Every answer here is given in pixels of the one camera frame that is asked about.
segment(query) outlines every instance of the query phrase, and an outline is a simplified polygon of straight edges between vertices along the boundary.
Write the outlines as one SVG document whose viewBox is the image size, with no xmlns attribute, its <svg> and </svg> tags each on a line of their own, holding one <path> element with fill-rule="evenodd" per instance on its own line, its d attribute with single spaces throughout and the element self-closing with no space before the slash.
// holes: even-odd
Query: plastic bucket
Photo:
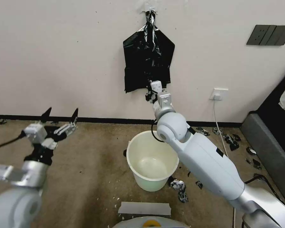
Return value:
<svg viewBox="0 0 285 228">
<path fill-rule="evenodd" d="M 136 183 L 148 192 L 160 190 L 179 163 L 177 153 L 167 143 L 158 142 L 151 131 L 136 135 L 129 142 L 126 155 Z"/>
</svg>

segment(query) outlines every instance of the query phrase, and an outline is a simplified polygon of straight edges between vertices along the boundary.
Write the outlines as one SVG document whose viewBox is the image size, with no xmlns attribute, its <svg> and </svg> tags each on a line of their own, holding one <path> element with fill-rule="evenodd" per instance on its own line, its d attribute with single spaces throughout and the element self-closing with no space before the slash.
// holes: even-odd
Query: black garbage bag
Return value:
<svg viewBox="0 0 285 228">
<path fill-rule="evenodd" d="M 150 81 L 160 80 L 163 88 L 170 83 L 175 45 L 155 26 L 154 11 L 146 12 L 146 19 L 146 24 L 123 42 L 126 93 L 141 88 L 150 91 Z"/>
</svg>

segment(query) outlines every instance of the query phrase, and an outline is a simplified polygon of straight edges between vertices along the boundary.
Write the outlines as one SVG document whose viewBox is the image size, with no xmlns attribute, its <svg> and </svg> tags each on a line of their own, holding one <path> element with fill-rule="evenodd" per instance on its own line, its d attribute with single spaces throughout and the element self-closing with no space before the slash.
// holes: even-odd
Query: gray switch panel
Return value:
<svg viewBox="0 0 285 228">
<path fill-rule="evenodd" d="M 285 44 L 285 25 L 256 25 L 247 45 L 281 46 Z"/>
<path fill-rule="evenodd" d="M 256 25 L 249 40 L 247 41 L 247 45 L 259 45 L 268 28 L 269 25 Z"/>
<path fill-rule="evenodd" d="M 271 37 L 271 35 L 272 35 L 272 33 L 273 33 L 273 31 L 274 31 L 275 29 L 276 29 L 276 26 L 275 26 L 275 25 L 269 26 L 269 28 L 268 28 L 268 30 L 267 30 L 265 36 L 263 37 L 263 39 L 262 39 L 262 41 L 261 41 L 261 43 L 260 43 L 260 45 L 267 45 L 267 42 L 268 42 L 269 38 Z"/>
</svg>

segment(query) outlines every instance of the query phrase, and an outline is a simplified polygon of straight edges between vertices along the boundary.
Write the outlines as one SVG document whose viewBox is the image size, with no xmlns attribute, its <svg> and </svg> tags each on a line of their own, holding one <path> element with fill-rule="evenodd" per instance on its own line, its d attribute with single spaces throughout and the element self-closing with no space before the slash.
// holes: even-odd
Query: baseboard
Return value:
<svg viewBox="0 0 285 228">
<path fill-rule="evenodd" d="M 31 120 L 38 121 L 40 116 L 17 116 L 17 115 L 0 115 L 0 119 L 6 120 Z M 70 117 L 49 117 L 48 121 L 55 122 L 68 122 Z M 109 123 L 109 124 L 152 124 L 153 120 L 146 119 L 119 119 L 119 118 L 89 118 L 78 117 L 77 122 L 86 123 Z M 188 121 L 188 124 L 193 127 L 215 127 L 215 122 L 200 122 L 200 121 Z M 219 122 L 220 127 L 239 128 L 242 123 L 232 122 Z"/>
</svg>

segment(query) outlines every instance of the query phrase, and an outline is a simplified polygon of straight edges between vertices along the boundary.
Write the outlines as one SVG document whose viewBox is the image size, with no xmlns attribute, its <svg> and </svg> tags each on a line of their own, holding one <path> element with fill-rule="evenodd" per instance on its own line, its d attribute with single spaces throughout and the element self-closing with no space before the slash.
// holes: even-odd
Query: white paper strip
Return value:
<svg viewBox="0 0 285 228">
<path fill-rule="evenodd" d="M 121 202 L 120 214 L 171 215 L 168 203 Z"/>
</svg>

